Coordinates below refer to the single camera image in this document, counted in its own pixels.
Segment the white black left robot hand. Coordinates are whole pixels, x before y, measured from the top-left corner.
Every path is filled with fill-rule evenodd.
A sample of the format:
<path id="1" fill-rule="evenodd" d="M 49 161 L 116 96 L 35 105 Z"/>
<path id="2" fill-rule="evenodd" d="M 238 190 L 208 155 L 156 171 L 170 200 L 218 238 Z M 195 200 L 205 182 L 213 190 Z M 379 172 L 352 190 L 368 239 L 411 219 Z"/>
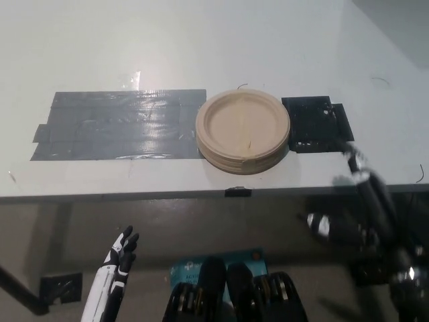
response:
<path id="1" fill-rule="evenodd" d="M 82 321 L 115 321 L 125 294 L 128 276 L 136 259 L 134 251 L 139 239 L 128 226 L 109 249 L 97 270 L 91 286 Z"/>

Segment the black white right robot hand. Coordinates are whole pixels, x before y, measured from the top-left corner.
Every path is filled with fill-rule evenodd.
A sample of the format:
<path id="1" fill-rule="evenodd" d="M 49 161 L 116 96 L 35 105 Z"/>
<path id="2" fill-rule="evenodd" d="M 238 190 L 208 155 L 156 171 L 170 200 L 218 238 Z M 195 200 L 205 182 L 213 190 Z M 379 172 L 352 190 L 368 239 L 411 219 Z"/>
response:
<path id="1" fill-rule="evenodd" d="M 338 140 L 336 145 L 346 158 L 351 181 L 365 206 L 362 223 L 341 216 L 308 213 L 302 216 L 311 233 L 319 240 L 356 248 L 375 247 L 390 250 L 400 244 L 402 233 L 397 212 L 386 185 L 354 145 Z"/>

